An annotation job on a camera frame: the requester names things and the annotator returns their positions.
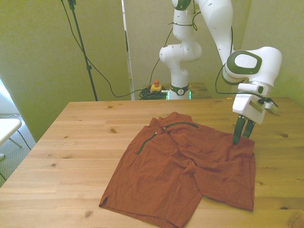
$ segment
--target microphone stand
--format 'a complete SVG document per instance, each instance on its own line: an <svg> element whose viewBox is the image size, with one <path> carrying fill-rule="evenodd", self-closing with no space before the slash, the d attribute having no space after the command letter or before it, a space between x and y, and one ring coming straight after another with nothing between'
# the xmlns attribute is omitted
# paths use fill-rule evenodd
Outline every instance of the microphone stand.
<svg viewBox="0 0 304 228"><path fill-rule="evenodd" d="M96 91L95 91L95 86L94 86L94 83L93 83L92 74L91 74L92 66L89 65L87 57L86 57L85 47L84 47L84 44L83 44L82 39L81 39L81 34L80 34L80 30L79 30L79 26L78 26L76 14L75 14L75 7L74 7L74 5L76 5L76 0L68 0L68 4L69 4L70 9L72 10L72 13L73 13L73 16L74 16L74 21L75 21L75 24L76 24L76 28L77 28L77 32L78 32L78 36L79 36L79 40L80 40L80 44L81 44L81 48L82 48L82 52L84 53L84 56L85 56L86 69L87 69L87 71L89 73L89 77L90 77L90 81L91 81L94 97L95 97L95 100L98 101L97 94L96 94Z"/></svg>

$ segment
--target floor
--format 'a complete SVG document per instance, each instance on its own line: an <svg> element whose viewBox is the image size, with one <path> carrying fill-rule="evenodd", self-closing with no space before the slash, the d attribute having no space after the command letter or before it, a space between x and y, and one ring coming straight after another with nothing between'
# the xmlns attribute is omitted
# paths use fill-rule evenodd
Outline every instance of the floor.
<svg viewBox="0 0 304 228"><path fill-rule="evenodd" d="M19 128L20 133L30 148L35 146L36 143L27 126L24 124L20 114L0 114L0 119L4 118L20 119L22 121L22 126ZM19 143L22 148L19 148L10 140L7 140L2 146L0 146L0 153L5 154L5 159L0 161L0 172L6 179L10 177L10 175L30 152L30 149L27 147L18 132L15 132L11 138ZM5 180L0 176L0 187L4 184L4 182Z"/></svg>

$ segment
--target chair leg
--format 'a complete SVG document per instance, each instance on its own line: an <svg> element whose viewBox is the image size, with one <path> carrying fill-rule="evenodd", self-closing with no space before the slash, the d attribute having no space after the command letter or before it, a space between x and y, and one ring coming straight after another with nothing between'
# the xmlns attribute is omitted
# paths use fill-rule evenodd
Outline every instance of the chair leg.
<svg viewBox="0 0 304 228"><path fill-rule="evenodd" d="M5 177L2 175L2 173L0 172L0 176L6 181Z"/></svg>
<svg viewBox="0 0 304 228"><path fill-rule="evenodd" d="M22 146L20 144L18 144L16 141L12 140L11 138L9 138L9 140L13 143L15 143L18 147L22 148Z"/></svg>

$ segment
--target table surface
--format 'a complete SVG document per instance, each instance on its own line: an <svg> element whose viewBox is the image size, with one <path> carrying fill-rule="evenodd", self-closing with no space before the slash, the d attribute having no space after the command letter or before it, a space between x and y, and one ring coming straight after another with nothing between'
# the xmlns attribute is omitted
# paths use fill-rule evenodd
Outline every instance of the table surface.
<svg viewBox="0 0 304 228"><path fill-rule="evenodd" d="M0 119L0 146L4 144L20 127L18 119Z"/></svg>
<svg viewBox="0 0 304 228"><path fill-rule="evenodd" d="M203 197L187 228L304 227L304 110L276 98L256 142L254 212ZM151 228L98 207L130 141L171 112L233 133L232 99L69 103L0 189L2 228Z"/></svg>

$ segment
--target orange shirt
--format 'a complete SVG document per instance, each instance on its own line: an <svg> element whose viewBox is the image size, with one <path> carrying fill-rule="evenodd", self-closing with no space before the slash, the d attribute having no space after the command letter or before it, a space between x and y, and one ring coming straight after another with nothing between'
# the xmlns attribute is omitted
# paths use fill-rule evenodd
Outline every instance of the orange shirt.
<svg viewBox="0 0 304 228"><path fill-rule="evenodd" d="M100 207L161 228L182 228L202 196L253 211L254 142L171 113L132 140Z"/></svg>

